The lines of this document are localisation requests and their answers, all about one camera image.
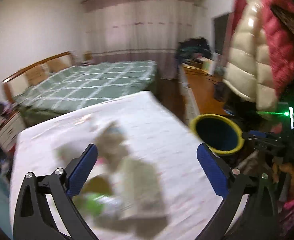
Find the trash can with yellow rim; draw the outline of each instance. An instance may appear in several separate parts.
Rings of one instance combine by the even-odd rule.
[[[230,119],[217,114],[201,114],[189,127],[209,148],[219,155],[238,152],[244,143],[242,130]]]

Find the white puffer jacket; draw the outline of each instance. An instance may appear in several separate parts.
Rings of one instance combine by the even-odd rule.
[[[261,24],[260,0],[246,0],[232,36],[224,83],[258,110],[274,110],[277,97],[269,65],[269,48]]]

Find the brown pillow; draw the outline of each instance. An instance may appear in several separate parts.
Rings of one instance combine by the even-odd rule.
[[[40,65],[37,65],[25,72],[29,85],[35,86],[48,78]]]
[[[58,72],[62,69],[68,68],[68,65],[58,58],[47,61],[47,65],[49,66],[51,72]]]

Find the floor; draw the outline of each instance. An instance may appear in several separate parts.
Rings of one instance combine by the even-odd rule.
[[[180,95],[178,79],[160,79],[158,100],[184,122],[185,105]]]

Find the yellow rim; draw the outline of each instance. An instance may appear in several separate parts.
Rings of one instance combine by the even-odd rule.
[[[208,145],[208,147],[215,153],[217,154],[233,154],[237,151],[239,151],[243,144],[244,144],[244,139],[242,138],[242,130],[240,129],[240,127],[233,121],[231,121],[230,119],[226,118],[226,117],[223,117],[221,115],[217,115],[217,114],[201,114],[201,115],[198,115],[196,118],[194,118],[190,124],[189,124],[189,127],[191,129],[191,131],[200,138],[200,136],[197,134],[197,131],[196,131],[196,124],[199,122],[199,120],[201,119],[204,119],[204,118],[215,118],[215,119],[219,119],[219,120],[222,120],[223,122],[227,123],[228,125],[230,125],[232,127],[232,129],[236,132],[237,134],[237,137],[238,137],[238,143],[237,143],[237,146],[230,150],[230,151],[221,151],[221,150],[218,150],[218,149],[215,149],[213,147],[211,147],[210,145]]]

